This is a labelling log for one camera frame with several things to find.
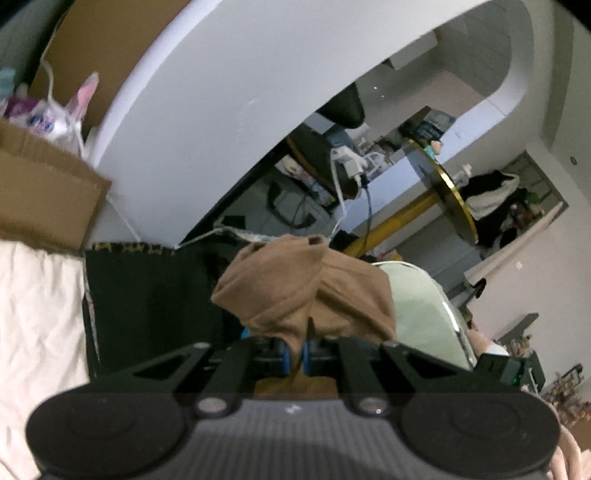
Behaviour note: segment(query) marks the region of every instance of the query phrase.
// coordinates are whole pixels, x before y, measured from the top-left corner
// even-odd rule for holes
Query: metal screw
[[[217,415],[224,412],[228,408],[228,404],[221,398],[209,397],[204,398],[197,404],[197,409],[208,415]]]
[[[359,402],[359,409],[368,415],[380,415],[388,409],[388,402],[377,397],[366,397]]]

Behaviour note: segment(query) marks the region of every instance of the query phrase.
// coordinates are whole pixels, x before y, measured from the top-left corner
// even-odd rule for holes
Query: black round pad
[[[40,405],[27,442],[40,468],[65,478],[137,473],[165,457],[184,432],[169,394],[66,393]]]
[[[547,405],[520,392],[417,394],[402,411],[401,428],[428,463],[482,479],[547,466],[560,433]]]

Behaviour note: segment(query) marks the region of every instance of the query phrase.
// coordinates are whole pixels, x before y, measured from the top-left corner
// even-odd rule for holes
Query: brown cloth
[[[320,236],[282,236],[241,250],[212,296],[253,335],[281,338],[294,357],[316,336],[358,336],[376,343],[395,338],[388,276],[379,268],[331,250]]]

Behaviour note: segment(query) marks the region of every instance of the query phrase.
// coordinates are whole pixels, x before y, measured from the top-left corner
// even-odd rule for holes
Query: plastic bag
[[[82,120],[98,84],[98,74],[91,74],[66,107],[53,100],[51,92],[47,100],[12,97],[4,117],[13,125],[26,128],[57,147],[84,157]]]

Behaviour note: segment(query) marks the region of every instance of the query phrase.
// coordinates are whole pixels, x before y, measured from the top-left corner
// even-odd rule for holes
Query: cardboard box
[[[79,157],[0,121],[0,238],[79,250],[110,186]]]
[[[190,0],[76,0],[57,30],[46,60],[56,79],[53,97],[65,105],[92,72],[100,76],[84,129],[100,124],[113,98],[160,33]],[[30,96],[47,97],[40,67]]]

